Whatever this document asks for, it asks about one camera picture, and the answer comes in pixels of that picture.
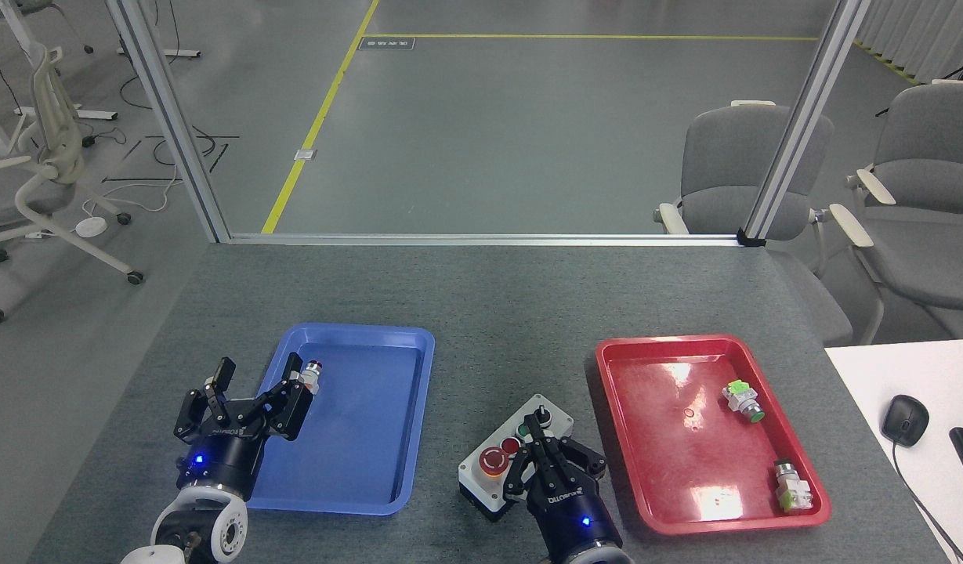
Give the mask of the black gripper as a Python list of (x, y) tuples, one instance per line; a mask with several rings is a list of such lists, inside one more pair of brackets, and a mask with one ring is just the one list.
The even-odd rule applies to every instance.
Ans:
[(185, 394), (174, 425), (174, 436), (193, 440), (186, 457), (176, 467), (176, 488), (208, 486), (229, 490), (238, 497), (251, 497), (269, 433), (286, 440), (294, 440), (301, 432), (310, 404), (316, 396), (316, 361), (302, 362), (298, 353), (291, 352), (285, 361), (280, 381), (260, 393), (242, 413), (242, 425), (259, 422), (254, 436), (234, 433), (201, 435), (203, 414), (209, 411), (219, 426), (230, 424), (224, 394), (235, 371), (229, 357), (221, 357), (215, 371), (203, 382), (203, 388)]
[[(541, 530), (552, 561), (622, 561), (622, 539), (595, 479), (606, 458), (571, 438), (546, 431), (551, 414), (527, 414), (516, 429), (518, 449), (511, 457), (503, 497), (527, 496), (527, 510)], [(567, 471), (567, 463), (582, 471)]]

